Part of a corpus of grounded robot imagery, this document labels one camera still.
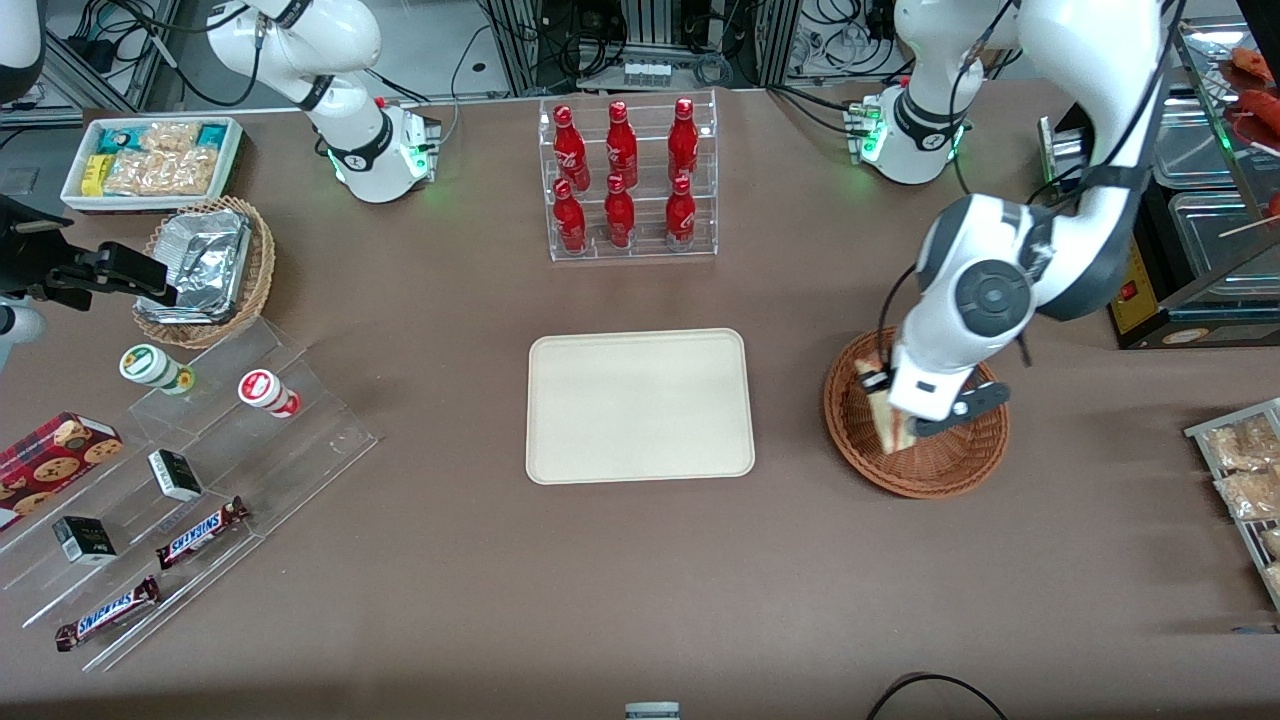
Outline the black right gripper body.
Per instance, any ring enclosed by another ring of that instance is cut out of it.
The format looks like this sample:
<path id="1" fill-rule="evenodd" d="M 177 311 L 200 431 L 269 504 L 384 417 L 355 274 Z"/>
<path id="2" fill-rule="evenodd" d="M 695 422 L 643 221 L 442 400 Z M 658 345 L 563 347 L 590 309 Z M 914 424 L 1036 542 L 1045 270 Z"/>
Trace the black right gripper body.
<path id="1" fill-rule="evenodd" d="M 1 293 L 23 299 L 40 287 L 49 273 L 73 260 L 73 249 L 63 231 L 73 224 L 1 196 Z"/>

